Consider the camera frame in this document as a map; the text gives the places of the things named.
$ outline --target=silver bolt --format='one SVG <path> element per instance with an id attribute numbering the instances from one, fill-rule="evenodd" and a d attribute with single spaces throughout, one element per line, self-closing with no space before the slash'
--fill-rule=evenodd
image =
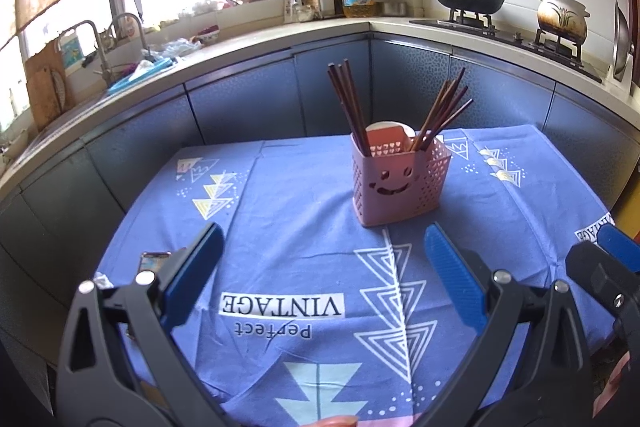
<path id="1" fill-rule="evenodd" d="M 511 282 L 511 274 L 507 270 L 498 270 L 494 273 L 494 281 L 498 284 L 509 284 Z"/>
<path id="2" fill-rule="evenodd" d="M 156 279 L 156 274 L 151 270 L 144 270 L 136 275 L 136 282 L 140 286 L 148 286 Z"/>
<path id="3" fill-rule="evenodd" d="M 567 293 L 569 291 L 569 285 L 562 279 L 558 279 L 554 282 L 554 290 L 559 293 Z"/>
<path id="4" fill-rule="evenodd" d="M 94 288 L 95 284 L 93 281 L 82 281 L 78 286 L 78 291 L 83 295 L 87 295 L 87 293 L 94 291 Z"/>

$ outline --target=table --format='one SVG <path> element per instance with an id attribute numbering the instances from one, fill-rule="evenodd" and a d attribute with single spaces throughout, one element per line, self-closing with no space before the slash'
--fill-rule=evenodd
<path id="1" fill-rule="evenodd" d="M 453 154 L 440 207 L 372 229 L 354 215 L 348 136 L 183 149 L 136 200 L 98 270 L 129 283 L 142 251 L 186 247 L 215 221 L 225 254 L 174 338 L 223 407 L 243 425 L 335 414 L 409 425 L 475 335 L 426 259 L 428 224 L 489 268 L 542 286 L 567 279 L 571 245 L 594 241 L 612 221 L 533 126 L 447 130 L 442 139 Z M 612 318 L 570 285 L 597 348 Z M 521 325 L 485 403 L 502 396 L 524 334 Z"/>

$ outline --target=faucet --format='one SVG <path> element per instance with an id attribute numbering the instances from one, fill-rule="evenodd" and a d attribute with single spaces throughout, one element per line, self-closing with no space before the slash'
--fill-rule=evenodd
<path id="1" fill-rule="evenodd" d="M 60 33 L 60 35 L 62 36 L 71 30 L 75 30 L 76 28 L 78 28 L 78 26 L 82 26 L 83 24 L 88 24 L 89 26 L 91 26 L 92 30 L 94 31 L 95 42 L 98 47 L 98 55 L 100 56 L 100 66 L 102 68 L 102 77 L 104 81 L 107 83 L 107 86 L 111 86 L 111 84 L 113 84 L 115 81 L 115 78 L 113 76 L 113 70 L 111 70 L 111 67 L 107 61 L 107 56 L 105 55 L 104 48 L 102 47 L 102 40 L 100 39 L 100 35 L 98 34 L 98 28 L 95 27 L 95 23 L 93 21 L 90 21 L 89 19 L 84 20 L 82 22 L 79 22 L 78 24 L 74 24 L 73 26 L 71 26 L 71 28 L 67 28 L 62 33 Z"/>
<path id="2" fill-rule="evenodd" d="M 109 25 L 108 29 L 111 30 L 112 27 L 114 28 L 115 23 L 119 19 L 123 19 L 124 17 L 131 17 L 132 19 L 135 19 L 136 24 L 138 25 L 139 33 L 140 33 L 140 42 L 142 44 L 142 49 L 146 50 L 145 58 L 150 62 L 155 62 L 155 59 L 151 55 L 151 49 L 149 48 L 149 44 L 147 44 L 146 42 L 145 32 L 142 29 L 142 22 L 140 22 L 140 17 L 138 17 L 137 15 L 134 15 L 131 12 L 119 13 L 113 18 L 113 21 L 111 21 L 111 24 Z"/>

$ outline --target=smartphone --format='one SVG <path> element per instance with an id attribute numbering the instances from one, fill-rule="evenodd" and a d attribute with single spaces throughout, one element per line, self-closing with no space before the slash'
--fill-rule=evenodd
<path id="1" fill-rule="evenodd" d="M 138 271 L 136 272 L 136 275 L 145 270 L 151 270 L 153 273 L 158 273 L 158 270 L 170 255 L 171 252 L 143 252 L 142 255 L 140 255 L 140 263 L 138 263 Z M 136 338 L 131 334 L 129 326 L 127 326 L 126 335 L 132 341 L 136 340 Z"/>

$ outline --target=gas stove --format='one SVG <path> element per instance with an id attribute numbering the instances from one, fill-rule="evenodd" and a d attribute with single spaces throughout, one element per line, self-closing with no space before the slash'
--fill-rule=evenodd
<path id="1" fill-rule="evenodd" d="M 449 20 L 420 19 L 409 22 L 431 28 L 446 28 L 447 30 L 476 35 L 492 41 L 501 42 L 502 44 L 515 46 L 516 48 L 558 62 L 563 66 L 567 66 L 568 68 L 572 68 L 572 70 L 588 76 L 591 80 L 599 84 L 602 83 L 602 79 L 595 68 L 588 62 L 582 60 L 582 50 L 580 46 L 569 41 L 567 41 L 567 44 L 564 44 L 560 37 L 551 34 L 547 35 L 542 30 L 538 30 L 535 40 L 531 41 L 524 39 L 519 32 L 509 33 L 496 29 L 490 15 L 476 14 L 475 17 L 466 17 L 464 14 L 454 16 L 453 12 Z"/>

